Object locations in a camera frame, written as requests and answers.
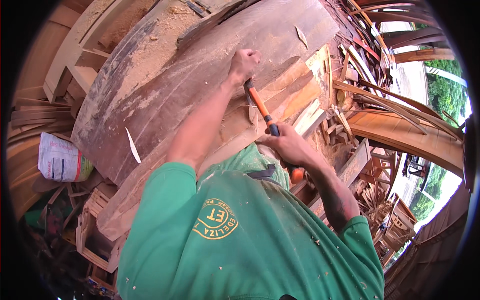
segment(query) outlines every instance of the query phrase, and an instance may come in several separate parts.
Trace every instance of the white plastic bag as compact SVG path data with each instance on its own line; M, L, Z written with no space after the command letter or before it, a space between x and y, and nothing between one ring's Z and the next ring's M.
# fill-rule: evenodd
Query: white plastic bag
M93 165L72 143L42 132L38 147L38 169L46 179L76 182L86 180Z

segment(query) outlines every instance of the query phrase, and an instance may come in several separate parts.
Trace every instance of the hand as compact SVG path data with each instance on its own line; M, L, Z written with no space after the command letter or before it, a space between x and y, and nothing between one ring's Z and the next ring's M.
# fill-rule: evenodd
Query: hand
M262 54L252 49L235 51L228 71L228 78L235 86L240 86L253 76L253 71L260 62Z
M261 143L276 150L285 161L304 167L319 155L292 126L282 122L278 122L276 125L280 136L269 135Z

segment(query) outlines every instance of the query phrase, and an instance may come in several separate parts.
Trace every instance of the person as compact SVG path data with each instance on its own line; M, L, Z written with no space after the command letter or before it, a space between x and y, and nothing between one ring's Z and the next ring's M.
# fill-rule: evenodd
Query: person
M142 195L121 252L124 299L375 299L384 276L357 201L325 158L295 131L264 144L312 177L332 232L288 191L279 161L249 145L197 172L234 91L259 51L235 52L227 78L179 128ZM248 174L272 170L271 180Z

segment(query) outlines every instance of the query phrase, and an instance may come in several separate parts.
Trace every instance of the green cloth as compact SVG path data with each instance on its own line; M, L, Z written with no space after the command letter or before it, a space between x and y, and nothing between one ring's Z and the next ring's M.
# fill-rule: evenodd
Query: green cloth
M152 173L121 253L121 297L382 299L366 219L352 218L337 236L287 190L232 170L261 170L241 168L242 154L251 158L240 152L198 182L181 163Z

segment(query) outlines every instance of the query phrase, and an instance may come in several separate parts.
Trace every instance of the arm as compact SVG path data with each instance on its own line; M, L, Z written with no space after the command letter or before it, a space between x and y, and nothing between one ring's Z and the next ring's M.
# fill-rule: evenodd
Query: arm
M260 57L259 51L251 49L235 52L228 77L218 89L202 100L180 126L167 151L166 162L180 162L198 172L218 133L230 98L237 88L253 76Z
M357 200L324 156L315 152L293 127L283 123L277 126L280 136L268 136L262 143L275 149L285 161L308 171L322 198L328 222L340 233L351 218L360 215Z

